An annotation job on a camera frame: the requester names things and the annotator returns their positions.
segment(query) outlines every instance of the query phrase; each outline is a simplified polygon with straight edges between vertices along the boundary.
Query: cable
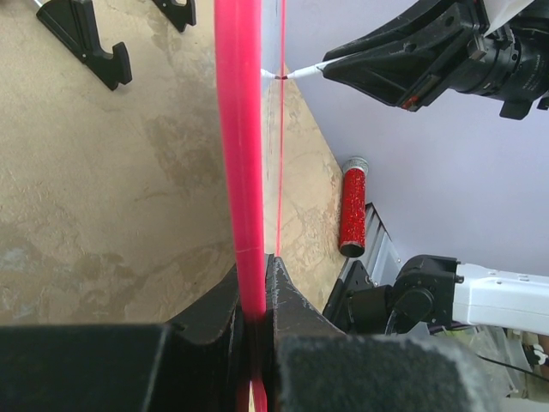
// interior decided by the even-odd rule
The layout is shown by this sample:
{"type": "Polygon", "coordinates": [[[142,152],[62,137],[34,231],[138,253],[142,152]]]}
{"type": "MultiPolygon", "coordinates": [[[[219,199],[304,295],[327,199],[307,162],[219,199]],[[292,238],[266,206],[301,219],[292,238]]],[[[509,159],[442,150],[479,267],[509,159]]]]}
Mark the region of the cable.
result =
{"type": "Polygon", "coordinates": [[[500,361],[498,361],[498,360],[488,359],[488,358],[485,358],[484,356],[480,356],[479,354],[477,354],[477,356],[479,356],[483,361],[490,362],[490,363],[495,363],[496,365],[500,365],[501,367],[508,367],[509,369],[515,369],[515,370],[518,371],[518,372],[526,373],[527,375],[534,376],[534,377],[537,378],[537,379],[541,379],[541,380],[544,380],[544,381],[546,381],[547,383],[549,383],[549,379],[548,379],[548,378],[544,378],[543,376],[540,376],[540,375],[538,375],[537,373],[533,373],[533,372],[527,371],[526,369],[522,369],[521,367],[514,367],[514,366],[512,366],[512,365],[509,365],[509,364],[507,364],[507,363],[500,362],[500,361]]]}

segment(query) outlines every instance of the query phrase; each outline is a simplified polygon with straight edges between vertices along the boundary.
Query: string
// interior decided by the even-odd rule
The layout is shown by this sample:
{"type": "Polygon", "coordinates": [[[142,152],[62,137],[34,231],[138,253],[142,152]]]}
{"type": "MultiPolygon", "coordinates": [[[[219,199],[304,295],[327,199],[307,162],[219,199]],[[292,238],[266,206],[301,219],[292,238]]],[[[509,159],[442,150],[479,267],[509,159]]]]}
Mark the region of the string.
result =
{"type": "MultiPolygon", "coordinates": [[[[281,76],[286,65],[286,0],[281,0],[281,76]]],[[[278,210],[276,217],[276,256],[281,255],[282,247],[282,182],[284,177],[284,82],[281,87],[281,138],[278,177],[278,210]]]]}

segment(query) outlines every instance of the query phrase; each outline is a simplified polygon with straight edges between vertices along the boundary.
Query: marble surface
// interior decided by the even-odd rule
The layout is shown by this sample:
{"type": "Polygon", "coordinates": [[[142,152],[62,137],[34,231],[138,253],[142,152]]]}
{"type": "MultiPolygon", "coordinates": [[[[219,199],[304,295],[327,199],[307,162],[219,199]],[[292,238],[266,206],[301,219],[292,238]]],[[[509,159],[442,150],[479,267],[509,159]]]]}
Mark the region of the marble surface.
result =
{"type": "MultiPolygon", "coordinates": [[[[151,322],[233,264],[213,0],[179,34],[150,0],[94,2],[134,80],[109,91],[36,20],[0,4],[0,322],[151,322]]],[[[341,172],[287,84],[282,256],[322,309],[342,265],[341,172]]]]}

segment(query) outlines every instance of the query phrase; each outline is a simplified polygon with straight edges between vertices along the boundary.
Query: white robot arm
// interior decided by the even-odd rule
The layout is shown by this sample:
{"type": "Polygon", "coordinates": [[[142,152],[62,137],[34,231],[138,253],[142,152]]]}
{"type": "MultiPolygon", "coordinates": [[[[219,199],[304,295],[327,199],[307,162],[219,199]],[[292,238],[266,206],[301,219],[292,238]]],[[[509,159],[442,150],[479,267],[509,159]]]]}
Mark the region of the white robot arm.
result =
{"type": "Polygon", "coordinates": [[[549,335],[549,277],[458,264],[453,315],[463,324],[489,324],[549,335]]]}

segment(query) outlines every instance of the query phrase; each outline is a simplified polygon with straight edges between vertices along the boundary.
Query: red tube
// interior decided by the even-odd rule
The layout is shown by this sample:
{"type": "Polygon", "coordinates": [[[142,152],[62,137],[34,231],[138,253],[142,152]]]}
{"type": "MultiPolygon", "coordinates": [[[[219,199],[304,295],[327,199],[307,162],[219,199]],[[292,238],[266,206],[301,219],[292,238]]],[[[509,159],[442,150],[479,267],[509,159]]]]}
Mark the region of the red tube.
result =
{"type": "Polygon", "coordinates": [[[344,166],[341,195],[340,253],[347,258],[362,256],[366,248],[366,175],[368,163],[353,157],[344,166]]]}

